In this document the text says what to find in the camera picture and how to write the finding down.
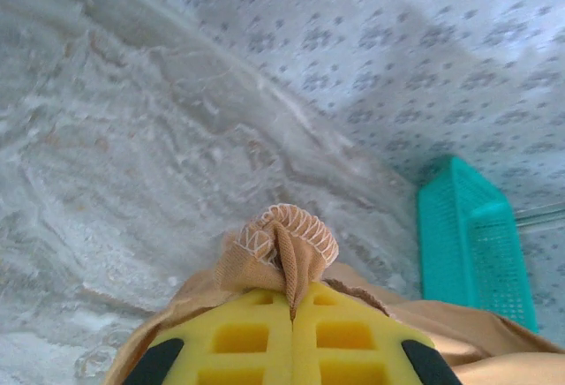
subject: beige cloth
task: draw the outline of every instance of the beige cloth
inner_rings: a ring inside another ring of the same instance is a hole
[[[273,206],[240,233],[226,235],[215,271],[193,275],[161,313],[132,334],[104,383],[121,384],[160,330],[254,287],[282,291],[296,307],[307,284],[320,279],[430,336],[464,385],[565,383],[565,350],[558,346],[492,313],[407,301],[344,264],[329,266],[336,255],[337,245],[319,219],[293,206]]]

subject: teal plastic basket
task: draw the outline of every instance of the teal plastic basket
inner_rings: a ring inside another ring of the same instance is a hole
[[[516,220],[504,194],[451,157],[418,192],[425,299],[475,307],[538,331]]]

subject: yellow sponge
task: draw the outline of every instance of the yellow sponge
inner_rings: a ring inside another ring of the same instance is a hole
[[[149,348],[175,338],[184,344],[162,385],[420,385],[401,342],[433,347],[322,283],[310,285],[294,322],[283,294],[255,290],[162,332]]]

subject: yellow foam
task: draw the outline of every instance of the yellow foam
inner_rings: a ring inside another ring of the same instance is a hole
[[[401,342],[432,342],[312,283],[294,323],[283,294],[250,291],[159,334],[185,346],[163,385],[420,385]]]

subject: dotted pattern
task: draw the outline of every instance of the dotted pattern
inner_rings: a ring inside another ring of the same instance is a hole
[[[415,183],[456,153],[565,200],[563,0],[160,1]]]

